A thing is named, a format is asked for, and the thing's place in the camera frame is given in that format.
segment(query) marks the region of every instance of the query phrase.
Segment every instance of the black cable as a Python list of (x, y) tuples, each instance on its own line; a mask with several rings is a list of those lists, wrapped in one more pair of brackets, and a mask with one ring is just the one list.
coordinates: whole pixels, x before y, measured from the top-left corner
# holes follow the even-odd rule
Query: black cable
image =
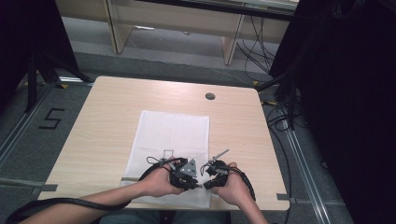
[(238, 48), (242, 51), (242, 53), (247, 56), (246, 62), (248, 61), (248, 59), (250, 59), (251, 61), (253, 61), (257, 66), (260, 67), (261, 70), (263, 70), (264, 72), (268, 73), (268, 69), (266, 67), (264, 67), (261, 63), (259, 63), (257, 61), (257, 59), (253, 58), (249, 53), (246, 53), (241, 46), (239, 46), (239, 43), (236, 44), (236, 46), (238, 46)]
[(283, 73), (280, 76), (274, 77), (273, 79), (267, 81), (265, 84), (257, 86), (254, 89), (256, 91), (263, 91), (263, 90), (265, 90), (267, 88), (270, 88), (270, 87), (274, 86), (275, 84), (281, 82), (286, 77), (286, 74), (287, 73)]
[(284, 121), (287, 120), (288, 117), (286, 116), (282, 116), (282, 118), (277, 119), (274, 123), (272, 123), (270, 126), (275, 126), (275, 129), (279, 132), (284, 132), (287, 131), (289, 129), (289, 124), (286, 125), (286, 128), (278, 128), (278, 124), (280, 121)]
[[(267, 115), (267, 120), (269, 119), (271, 113), (272, 113), (275, 109), (277, 109), (277, 106), (274, 107), (274, 108), (270, 111), (270, 113)], [(274, 137), (276, 138), (277, 142), (280, 144), (280, 147), (281, 147), (281, 149), (282, 149), (283, 155), (284, 155), (284, 157), (285, 157), (286, 166), (287, 166), (287, 168), (288, 168), (288, 177), (289, 177), (289, 194), (288, 194), (288, 196), (289, 196), (289, 198), (291, 198), (291, 170), (290, 170), (289, 158), (288, 158), (288, 155), (286, 154), (286, 149), (284, 148), (282, 142), (280, 141), (279, 136), (276, 134), (276, 132), (275, 132), (274, 129), (272, 128), (272, 125), (269, 124), (268, 122), (267, 122), (267, 125), (268, 125), (268, 130), (274, 135)], [(284, 224), (288, 223), (289, 216), (290, 216), (290, 208), (288, 209), (288, 211), (287, 211), (287, 213), (286, 213)]]
[(250, 180), (248, 179), (248, 176), (244, 172), (242, 172), (239, 168), (234, 167), (234, 166), (230, 166), (230, 167), (229, 166), (216, 166), (216, 169), (223, 170), (223, 171), (234, 171), (237, 174), (239, 174), (239, 176), (241, 176), (244, 183), (247, 185), (247, 188), (250, 192), (251, 198), (256, 202), (256, 194), (254, 193), (253, 186), (251, 185)]
[(184, 158), (173, 158), (173, 159), (169, 159), (169, 160), (165, 160), (165, 159), (157, 160), (157, 159), (155, 159), (155, 158), (152, 158), (152, 159), (154, 159), (154, 160), (156, 160), (156, 161), (158, 161), (158, 162), (156, 162), (156, 163), (151, 163), (152, 166), (150, 166), (150, 167), (147, 169), (147, 171), (145, 171), (145, 173), (143, 173), (143, 174), (140, 176), (140, 178), (139, 178), (138, 181), (144, 179), (144, 178), (145, 178), (146, 176), (148, 176), (149, 173), (151, 173), (153, 170), (155, 170), (155, 169), (157, 169), (157, 168), (163, 167), (166, 163), (169, 163), (169, 162), (172, 162), (172, 161), (185, 161), (185, 160), (186, 160), (186, 159), (184, 159)]
[(148, 164), (154, 164), (154, 163), (157, 163), (157, 162), (159, 162), (159, 161), (160, 161), (160, 160), (158, 160), (158, 159), (156, 159), (156, 158), (154, 158), (154, 157), (146, 157), (146, 162), (147, 162)]
[(23, 215), (23, 213), (33, 209), (37, 208), (40, 206), (53, 206), (57, 203), (69, 203), (69, 204), (74, 204), (74, 205), (79, 205), (79, 206), (84, 206), (84, 207), (89, 207), (92, 209), (96, 210), (103, 210), (103, 211), (115, 211), (115, 210), (120, 210), (121, 208), (124, 208), (126, 205), (128, 205), (131, 201), (127, 203), (122, 203), (122, 204), (116, 204), (116, 205), (108, 205), (108, 204), (101, 204), (101, 203), (93, 203), (93, 202), (88, 202), (82, 199), (73, 199), (73, 198), (52, 198), (52, 199), (46, 199), (46, 200), (41, 200), (41, 201), (31, 201), (24, 205), (23, 207), (17, 209), (14, 211), (8, 218), (6, 223), (18, 223), (23, 220), (25, 220), (26, 216)]
[(246, 60), (245, 60), (245, 65), (244, 65), (245, 74), (247, 75), (247, 77), (249, 77), (249, 78), (252, 79), (252, 80), (257, 80), (257, 81), (260, 81), (260, 82), (265, 82), (264, 80), (258, 80), (257, 78), (253, 78), (253, 77), (251, 77), (251, 76), (248, 74), (248, 70), (247, 70), (248, 59), (250, 59), (250, 60), (253, 61), (257, 66), (259, 66), (261, 70), (263, 70), (264, 72), (266, 72), (266, 71), (265, 71), (265, 68), (262, 67), (262, 65), (261, 65), (259, 62), (256, 61), (256, 59), (254, 59), (253, 57), (251, 57), (249, 54), (245, 53), (243, 50), (242, 50), (242, 52), (245, 54), (245, 56), (247, 56), (247, 58), (246, 58)]
[(274, 120), (283, 119), (283, 118), (285, 118), (285, 117), (286, 117), (285, 115), (280, 115), (280, 116), (278, 116), (278, 117), (276, 117), (276, 118), (268, 119), (268, 120), (267, 120), (267, 123), (269, 124), (270, 122), (273, 122)]
[(204, 171), (205, 171), (205, 167), (206, 166), (209, 166), (209, 164), (205, 164), (205, 165), (201, 166), (201, 168), (200, 168), (201, 176), (204, 175)]
[(169, 170), (168, 168), (166, 168), (164, 166), (162, 166), (161, 168), (163, 168), (163, 169), (167, 170), (169, 173), (171, 173), (171, 170)]
[(332, 15), (338, 20), (356, 19), (363, 9), (365, 0), (338, 0), (332, 7)]
[[(248, 46), (246, 45), (244, 39), (242, 40), (242, 43), (244, 44), (244, 47), (245, 47), (246, 49), (248, 49)], [(254, 51), (252, 51), (252, 53), (255, 54), (255, 55), (257, 55), (257, 56), (263, 57), (263, 58), (266, 57), (265, 55), (262, 55), (262, 54), (260, 54), (260, 53), (254, 52)]]
[(253, 25), (254, 33), (256, 34), (256, 40), (259, 41), (260, 46), (262, 47), (262, 53), (264, 54), (264, 60), (265, 60), (265, 63), (266, 63), (266, 65), (267, 65), (267, 69), (268, 69), (268, 71), (269, 71), (269, 70), (271, 69), (271, 64), (268, 62), (268, 57), (267, 57), (267, 55), (266, 55), (266, 53), (265, 53), (266, 48), (265, 48), (263, 42), (260, 41), (260, 35), (259, 35), (259, 34), (262, 35), (262, 27), (264, 26), (264, 18), (262, 18), (261, 29), (260, 29), (259, 32), (257, 32), (257, 29), (256, 29), (256, 26), (254, 25), (254, 21), (253, 21), (253, 17), (252, 17), (252, 16), (250, 17), (250, 20), (251, 20), (251, 23), (252, 23), (252, 25)]

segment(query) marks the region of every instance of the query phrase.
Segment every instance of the metal frame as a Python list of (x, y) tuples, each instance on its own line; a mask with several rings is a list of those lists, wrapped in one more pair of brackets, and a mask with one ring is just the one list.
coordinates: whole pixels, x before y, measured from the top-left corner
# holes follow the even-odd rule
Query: metal frame
[(6, 162), (8, 156), (11, 154), (14, 147), (19, 143), (21, 137), (26, 132), (38, 109), (43, 103), (44, 99), (52, 92), (54, 84), (46, 84), (43, 90), (38, 94), (36, 103), (32, 106), (29, 112), (24, 113), (18, 124), (8, 135), (6, 141), (0, 146), (0, 169)]
[(225, 5), (207, 1), (193, 1), (193, 0), (135, 0), (139, 2), (150, 2), (156, 4), (177, 6), (177, 7), (193, 7), (211, 11), (228, 12), (233, 14), (242, 14), (248, 16), (262, 17), (280, 21), (303, 21), (313, 22), (314, 20), (305, 16), (296, 16), (289, 12), (279, 12), (272, 10), (263, 10), (254, 7), (240, 7), (233, 5)]
[[(285, 112), (281, 109), (278, 109), (278, 113), (280, 115), (285, 115)], [(289, 127), (287, 120), (283, 120), (283, 126), (285, 129)], [(311, 200), (312, 206), (317, 216), (318, 223), (331, 224), (329, 212), (327, 211), (326, 205), (320, 196), (315, 180), (311, 175), (311, 171), (309, 170), (308, 164), (305, 160), (304, 153), (300, 147), (300, 143), (298, 142), (297, 135), (291, 128), (288, 128), (286, 132), (291, 150), (293, 152), (294, 158), (297, 161), (297, 166), (304, 181), (306, 192), (308, 193), (308, 197)]]

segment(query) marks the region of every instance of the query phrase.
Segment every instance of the floor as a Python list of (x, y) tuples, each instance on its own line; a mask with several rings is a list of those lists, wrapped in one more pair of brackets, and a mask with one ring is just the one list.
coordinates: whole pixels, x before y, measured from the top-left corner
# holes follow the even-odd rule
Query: floor
[[(253, 87), (256, 81), (263, 83), (271, 79), (271, 77), (265, 75), (265, 72), (263, 72), (259, 66), (252, 61), (247, 61), (247, 57), (240, 49), (236, 49), (232, 64), (224, 65), (221, 39), (218, 36), (188, 34), (180, 31), (136, 28), (131, 33), (130, 39), (128, 40), (123, 52), (121, 54), (114, 54), (106, 23), (64, 18), (64, 25), (78, 60), (81, 57), (89, 58), (91, 57), (90, 55), (92, 55), (91, 59), (81, 61), (78, 65), (81, 70), (87, 69), (90, 73), (94, 73), (93, 76), (109, 72), (114, 72), (120, 76), (124, 76), (125, 70), (126, 72), (130, 71), (131, 73), (149, 73), (149, 70), (143, 70), (143, 72), (142, 70), (135, 71), (133, 64), (130, 64), (130, 67), (128, 67), (128, 63), (126, 63), (128, 62), (127, 60), (140, 60), (139, 62), (142, 62), (143, 64), (142, 67), (145, 67), (145, 63), (150, 64), (152, 62), (156, 62), (157, 64), (163, 63), (163, 67), (166, 69), (173, 69), (169, 71), (177, 71), (179, 66), (180, 69), (183, 68), (183, 71), (190, 71), (186, 72), (186, 74), (175, 74), (175, 77), (167, 78), (186, 78), (187, 80), (197, 82), (205, 82), (210, 79), (210, 83), (216, 84), (216, 81), (218, 80), (219, 84), (225, 83), (226, 85), (241, 87)], [(261, 50), (254, 41), (245, 41), (247, 48), (244, 47), (242, 40), (238, 40), (238, 43), (245, 51), (253, 49), (255, 52), (260, 52)], [(277, 44), (266, 43), (265, 47), (272, 54), (276, 55), (278, 47)], [(262, 57), (256, 57), (256, 59), (264, 64)], [(122, 71), (117, 68), (118, 63), (120, 62), (123, 62)], [(85, 87), (73, 86), (72, 88), (78, 92), (82, 92), (85, 96), (89, 93), (89, 89)], [(276, 86), (265, 93), (260, 93), (261, 99), (263, 101), (273, 101), (272, 94), (275, 90)], [(70, 101), (70, 99), (74, 99), (73, 97), (76, 97), (74, 95), (67, 95), (56, 89), (54, 92), (56, 93), (54, 93), (56, 96), (54, 96), (55, 100), (53, 100), (53, 102), (56, 101), (58, 104), (61, 101)], [(22, 88), (16, 95), (14, 101), (24, 101), (23, 97), (25, 93), (25, 89)], [(69, 106), (80, 108), (83, 102), (83, 99), (76, 100)], [(49, 104), (46, 106), (51, 108), (54, 105)], [(7, 119), (7, 122), (4, 122), (4, 124), (6, 124), (5, 128), (0, 131), (1, 142), (5, 141), (7, 137), (6, 130), (11, 130), (12, 126), (15, 125), (20, 118), (19, 116), (14, 116), (14, 114), (20, 113), (24, 107), (25, 104), (11, 106), (5, 114), (1, 115), (0, 120), (4, 121), (5, 118)], [(67, 114), (67, 116), (71, 118), (70, 120), (74, 120), (76, 118), (78, 115), (78, 109), (76, 111)], [(263, 107), (263, 113), (267, 116), (267, 120), (278, 116), (276, 108), (270, 105), (265, 105)], [(304, 117), (296, 118), (295, 122), (299, 145), (304, 153), (306, 163), (308, 164), (307, 168), (318, 188), (318, 194), (325, 205), (329, 221), (320, 220), (318, 213), (316, 213), (316, 210), (314, 209), (315, 205), (313, 206), (312, 204), (312, 198), (309, 191), (306, 189), (306, 183), (302, 178), (303, 171), (301, 170), (297, 160), (295, 160), (295, 151), (290, 147), (288, 136), (278, 128), (279, 125), (282, 125), (281, 122), (274, 124), (275, 126), (273, 127), (275, 128), (275, 131), (272, 137), (276, 148), (279, 166), (285, 181), (285, 186), (292, 198), (291, 209), (289, 212), (264, 212), (264, 214), (271, 223), (353, 223), (347, 212), (346, 206), (332, 181), (332, 177), (325, 167), (323, 167), (323, 163), (321, 163), (322, 160), (320, 153), (309, 132), (309, 128), (304, 122)], [(73, 122), (68, 123), (64, 132), (66, 133), (72, 126)], [(46, 149), (40, 148), (40, 150), (44, 150), (43, 153), (48, 153), (48, 151), (45, 151), (48, 150), (48, 148), (62, 148), (62, 141), (64, 140), (65, 139), (61, 139), (59, 141), (60, 143), (55, 145), (43, 140), (46, 144), (42, 146), (42, 148)], [(29, 139), (27, 136), (23, 141), (21, 141), (21, 144), (24, 144), (24, 147), (29, 147), (29, 143), (31, 143), (31, 141), (37, 140)], [(43, 168), (43, 170), (50, 170), (49, 167), (56, 160), (56, 156), (49, 158), (49, 160), (51, 162), (47, 165), (48, 167)], [(28, 174), (22, 175), (16, 172), (13, 173), (12, 170), (15, 169), (17, 169), (15, 166), (5, 165), (5, 167), (0, 169), (0, 178), (27, 179), (26, 176), (28, 176)], [(40, 174), (42, 175), (38, 175), (32, 181), (38, 183), (45, 180), (48, 175), (48, 171)], [(34, 196), (31, 195), (31, 189), (11, 187), (10, 185), (3, 184), (1, 181), (0, 190), (4, 192), (1, 195), (8, 195), (6, 198), (3, 198), (2, 196), (2, 200), (0, 201), (13, 203), (14, 205), (11, 205), (10, 207), (18, 207), (20, 204), (28, 202), (30, 198), (34, 198)], [(23, 202), (13, 202), (12, 195), (22, 195)], [(232, 213), (232, 219), (233, 223), (246, 223), (246, 218), (240, 212)]]

